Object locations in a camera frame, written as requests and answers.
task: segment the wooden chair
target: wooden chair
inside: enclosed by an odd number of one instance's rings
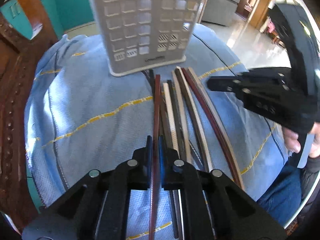
[[[320,26],[319,0],[304,1]],[[40,0],[18,2],[33,36],[31,40],[23,37],[0,13],[0,211],[21,232],[37,216],[26,178],[24,108],[36,65],[58,39]]]

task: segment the jeans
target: jeans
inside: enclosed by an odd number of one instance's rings
[[[301,203],[300,169],[286,163],[257,203],[284,226]]]

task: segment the shiny floor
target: shiny floor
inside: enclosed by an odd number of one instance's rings
[[[247,24],[237,14],[234,14],[230,27],[206,22],[202,24],[214,30],[247,68],[290,67],[287,52],[281,46],[273,44],[269,37]],[[91,36],[99,34],[99,29],[97,24],[92,22],[73,28],[67,31],[67,34],[69,38],[80,34]]]

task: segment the white plastic basket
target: white plastic basket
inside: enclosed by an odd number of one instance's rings
[[[90,0],[114,76],[186,60],[201,0]]]

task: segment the silver bolt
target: silver bolt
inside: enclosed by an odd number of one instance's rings
[[[219,178],[222,176],[222,171],[215,169],[212,171],[212,175]]]
[[[177,167],[181,167],[184,165],[184,161],[183,160],[175,160],[174,165],[176,165]]]
[[[91,178],[98,177],[98,176],[99,176],[99,171],[98,171],[98,170],[91,170],[91,171],[89,172],[89,176],[90,176]]]
[[[250,94],[251,93],[250,89],[247,89],[247,88],[242,89],[242,92],[244,92],[246,94]]]
[[[134,166],[137,166],[138,165],[138,162],[134,159],[131,159],[131,160],[128,160],[127,164],[130,166],[130,167],[134,167]]]

